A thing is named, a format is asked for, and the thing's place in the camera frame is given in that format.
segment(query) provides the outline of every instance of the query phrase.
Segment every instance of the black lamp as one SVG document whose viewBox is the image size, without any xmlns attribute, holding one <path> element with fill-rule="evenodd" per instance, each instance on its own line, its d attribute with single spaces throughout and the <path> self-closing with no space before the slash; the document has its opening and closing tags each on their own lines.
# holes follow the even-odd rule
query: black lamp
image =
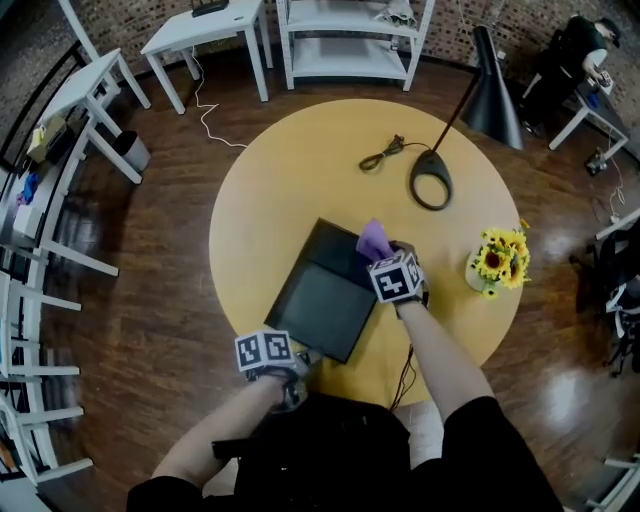
<svg viewBox="0 0 640 512">
<path fill-rule="evenodd" d="M 462 120 L 472 130 L 484 133 L 507 146 L 515 149 L 524 148 L 520 123 L 509 97 L 509 92 L 504 85 L 489 30 L 484 26 L 476 27 L 473 30 L 473 35 L 478 50 L 478 72 L 474 74 L 473 80 L 453 112 L 451 119 L 449 119 L 438 142 L 433 146 L 433 149 L 428 149 L 418 157 L 409 177 L 409 190 L 412 197 L 420 206 L 428 210 L 437 211 L 446 208 L 453 197 L 451 176 L 444 160 L 438 155 L 437 151 L 451 125 L 462 111 L 465 103 L 467 103 L 471 93 L 474 92 L 474 88 L 475 93 L 461 116 Z M 416 180 L 418 176 L 425 175 L 434 176 L 445 186 L 447 197 L 443 204 L 430 205 L 418 196 L 415 187 Z"/>
</svg>

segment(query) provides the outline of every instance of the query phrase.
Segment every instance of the white shelving unit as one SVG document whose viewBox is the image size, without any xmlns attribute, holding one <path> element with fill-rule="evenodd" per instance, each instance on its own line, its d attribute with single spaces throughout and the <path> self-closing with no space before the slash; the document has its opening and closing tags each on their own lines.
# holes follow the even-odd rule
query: white shelving unit
<svg viewBox="0 0 640 512">
<path fill-rule="evenodd" d="M 402 80 L 411 87 L 420 52 L 427 35 L 435 0 L 425 2 L 418 28 L 396 27 L 375 20 L 382 2 L 359 0 L 276 0 L 282 38 L 287 88 L 293 79 L 305 76 L 355 76 Z M 296 32 L 350 31 L 384 34 L 391 41 L 367 37 L 304 37 Z M 400 37 L 409 38 L 411 61 L 405 68 L 397 47 Z"/>
</svg>

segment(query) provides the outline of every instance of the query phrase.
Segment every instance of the white shelf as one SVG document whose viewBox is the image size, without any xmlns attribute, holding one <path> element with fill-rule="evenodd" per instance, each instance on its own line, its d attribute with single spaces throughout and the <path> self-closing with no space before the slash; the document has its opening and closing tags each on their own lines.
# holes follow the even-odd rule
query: white shelf
<svg viewBox="0 0 640 512">
<path fill-rule="evenodd" d="M 294 77 L 407 78 L 400 57 L 389 49 L 388 41 L 362 38 L 296 39 L 292 71 Z"/>
<path fill-rule="evenodd" d="M 287 29 L 289 32 L 350 30 L 418 37 L 418 30 L 415 28 L 396 27 L 386 21 L 374 20 L 385 5 L 357 0 L 293 0 Z"/>
</svg>

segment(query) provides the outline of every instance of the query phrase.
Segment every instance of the lamp shade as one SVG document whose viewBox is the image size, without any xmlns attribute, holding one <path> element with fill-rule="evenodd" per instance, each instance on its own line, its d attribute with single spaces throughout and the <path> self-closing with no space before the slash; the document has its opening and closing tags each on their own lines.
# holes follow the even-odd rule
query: lamp shade
<svg viewBox="0 0 640 512">
<path fill-rule="evenodd" d="M 518 116 L 502 79 L 489 30 L 484 26 L 476 27 L 473 35 L 480 79 L 460 117 L 472 130 L 512 148 L 524 149 Z"/>
</svg>

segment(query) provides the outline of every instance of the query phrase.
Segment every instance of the black tablet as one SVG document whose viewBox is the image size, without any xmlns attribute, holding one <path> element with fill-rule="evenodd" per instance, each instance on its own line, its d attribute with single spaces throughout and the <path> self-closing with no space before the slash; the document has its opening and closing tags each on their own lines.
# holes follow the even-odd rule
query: black tablet
<svg viewBox="0 0 640 512">
<path fill-rule="evenodd" d="M 319 219 L 265 323 L 295 341 L 346 363 L 376 294 L 358 237 Z"/>
</svg>

